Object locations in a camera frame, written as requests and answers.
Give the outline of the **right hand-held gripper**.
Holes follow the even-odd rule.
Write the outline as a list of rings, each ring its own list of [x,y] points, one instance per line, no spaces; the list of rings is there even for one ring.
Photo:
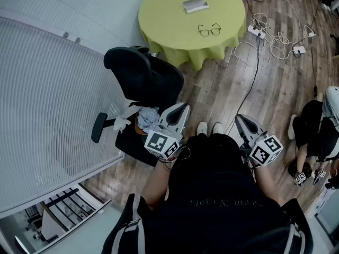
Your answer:
[[[264,131],[256,119],[247,115],[237,114],[235,124],[239,135],[243,139],[258,137],[252,145],[244,143],[240,146],[239,149],[243,159],[252,159],[260,166],[266,166],[275,161],[283,150],[283,145],[275,135],[260,136]]]

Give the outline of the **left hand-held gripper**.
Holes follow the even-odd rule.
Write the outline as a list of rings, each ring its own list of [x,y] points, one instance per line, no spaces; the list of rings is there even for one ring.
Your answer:
[[[191,108],[177,103],[164,110],[153,130],[149,130],[145,149],[161,161],[172,161],[183,147],[184,133]]]

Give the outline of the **black eyeglasses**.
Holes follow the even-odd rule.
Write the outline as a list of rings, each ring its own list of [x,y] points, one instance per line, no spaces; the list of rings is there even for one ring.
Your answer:
[[[211,25],[209,29],[204,28],[202,24],[198,25],[198,32],[203,37],[208,37],[211,34],[218,36],[220,34],[220,31],[221,31],[221,26],[218,23]]]

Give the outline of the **person's right forearm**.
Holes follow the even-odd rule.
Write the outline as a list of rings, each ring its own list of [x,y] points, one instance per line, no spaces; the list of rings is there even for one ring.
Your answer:
[[[267,197],[276,201],[280,206],[285,204],[285,200],[274,182],[267,166],[255,164],[254,175],[256,183]]]

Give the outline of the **person's left forearm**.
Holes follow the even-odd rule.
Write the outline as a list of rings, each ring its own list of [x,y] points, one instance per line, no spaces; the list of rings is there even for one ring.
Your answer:
[[[165,200],[170,173],[175,162],[176,160],[167,163],[158,161],[143,187],[141,197],[151,210]]]

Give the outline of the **grey open glasses case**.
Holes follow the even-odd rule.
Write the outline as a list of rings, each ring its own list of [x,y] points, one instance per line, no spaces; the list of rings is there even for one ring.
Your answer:
[[[183,2],[183,6],[188,14],[209,8],[205,0],[188,0]]]

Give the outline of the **blue checked cloth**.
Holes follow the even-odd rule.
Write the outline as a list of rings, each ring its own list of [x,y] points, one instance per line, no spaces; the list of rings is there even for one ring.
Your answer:
[[[145,133],[149,133],[150,130],[155,130],[158,127],[158,121],[160,118],[158,109],[158,107],[142,107],[139,110],[137,118],[138,127]]]

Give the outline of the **black office chair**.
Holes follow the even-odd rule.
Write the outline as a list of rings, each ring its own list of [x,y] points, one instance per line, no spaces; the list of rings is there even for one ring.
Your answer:
[[[183,88],[184,78],[181,72],[170,63],[142,53],[140,48],[116,47],[104,55],[104,66],[113,72],[126,99],[142,107],[158,107],[158,113],[179,103],[178,96]],[[114,119],[108,119],[106,113],[99,113],[91,134],[94,143],[98,143],[104,128],[113,127]],[[144,145],[147,135],[136,133],[133,123],[118,135],[115,146],[125,154],[150,166],[155,166],[158,158],[148,152]]]

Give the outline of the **person's black clothing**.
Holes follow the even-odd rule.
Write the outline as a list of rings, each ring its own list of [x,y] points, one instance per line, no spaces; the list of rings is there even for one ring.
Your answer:
[[[165,200],[151,210],[131,194],[101,254],[311,254],[298,202],[280,206],[256,183],[237,143],[195,135],[172,167]]]

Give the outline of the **white rounded machine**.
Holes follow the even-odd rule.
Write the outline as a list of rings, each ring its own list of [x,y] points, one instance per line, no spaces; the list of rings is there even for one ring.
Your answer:
[[[326,89],[324,113],[335,127],[339,127],[339,87],[330,86]]]

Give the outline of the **green round tablecloth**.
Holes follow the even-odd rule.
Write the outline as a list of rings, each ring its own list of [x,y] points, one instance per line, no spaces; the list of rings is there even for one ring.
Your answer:
[[[195,70],[205,59],[223,60],[226,47],[236,47],[246,33],[243,0],[205,0],[209,8],[187,13],[183,2],[188,0],[144,0],[138,14],[142,36],[152,52],[164,52],[174,66],[192,62]],[[218,36],[203,37],[198,25],[209,29],[218,23]]]

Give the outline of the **long white power strip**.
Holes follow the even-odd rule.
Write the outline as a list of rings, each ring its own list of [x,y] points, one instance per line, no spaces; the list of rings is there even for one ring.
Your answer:
[[[247,32],[249,32],[250,34],[252,34],[252,35],[254,35],[258,38],[260,38],[261,40],[265,39],[265,33],[262,30],[253,27],[252,25],[248,26]]]

